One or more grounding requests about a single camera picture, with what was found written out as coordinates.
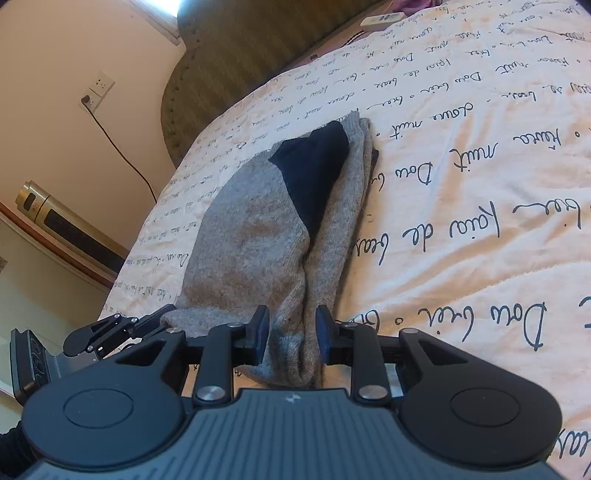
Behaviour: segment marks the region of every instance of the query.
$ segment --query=white duvet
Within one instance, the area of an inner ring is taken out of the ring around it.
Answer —
[[[380,155],[335,316],[420,328],[546,387],[564,422],[550,463],[591,478],[589,39],[570,1],[454,1],[278,76],[199,135],[103,315],[174,303],[240,165],[359,109]]]

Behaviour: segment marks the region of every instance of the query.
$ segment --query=upholstered headboard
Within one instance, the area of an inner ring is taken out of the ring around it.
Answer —
[[[164,90],[161,111],[174,165],[215,118],[375,3],[185,0],[178,28],[187,51]]]

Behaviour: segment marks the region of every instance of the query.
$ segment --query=power cord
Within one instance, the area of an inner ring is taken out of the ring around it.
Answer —
[[[361,37],[365,33],[365,30],[359,30],[355,35],[353,35],[350,39],[348,39],[343,46],[351,45],[355,40]]]
[[[105,134],[105,136],[107,137],[107,139],[109,140],[109,142],[111,142],[111,145],[113,145],[115,147],[115,149],[117,150],[117,152],[119,153],[119,155],[121,155],[121,158],[123,158],[125,160],[125,162],[127,163],[127,165],[129,165],[131,168],[133,168],[136,173],[142,177],[142,180],[146,183],[146,185],[148,186],[148,188],[150,189],[150,193],[152,194],[152,198],[154,199],[154,203],[157,203],[156,200],[156,195],[154,195],[154,191],[152,190],[152,186],[150,185],[150,183],[148,182],[148,180],[146,180],[146,178],[139,172],[139,170],[137,168],[135,168],[131,162],[129,162],[129,160],[127,160],[127,158],[125,158],[125,155],[123,155],[121,153],[121,150],[119,150],[117,148],[117,145],[115,145],[115,143],[111,140],[109,134],[106,132],[106,130],[103,128],[103,126],[100,124],[100,122],[96,119],[95,114],[92,113],[92,111],[90,110],[90,108],[88,107],[87,103],[90,102],[90,96],[85,95],[84,97],[82,97],[80,99],[80,101],[82,101],[82,105],[84,105],[84,107],[88,110],[88,113],[90,113],[90,115],[92,116],[92,118],[94,119],[94,121],[96,122],[96,124],[99,126],[99,128],[103,131],[103,133]]]

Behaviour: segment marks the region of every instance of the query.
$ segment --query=metal screw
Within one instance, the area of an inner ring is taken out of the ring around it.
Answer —
[[[359,389],[359,396],[366,400],[381,400],[386,395],[388,395],[388,390],[382,385],[365,385]]]
[[[220,400],[226,395],[226,391],[217,385],[208,385],[197,390],[197,398],[203,401]]]

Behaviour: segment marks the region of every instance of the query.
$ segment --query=folded sock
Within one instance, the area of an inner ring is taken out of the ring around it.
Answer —
[[[224,185],[203,217],[177,310],[163,321],[188,336],[271,312],[261,365],[267,384],[317,386],[322,377],[314,312],[333,307],[368,186],[369,121],[341,122],[255,155]]]

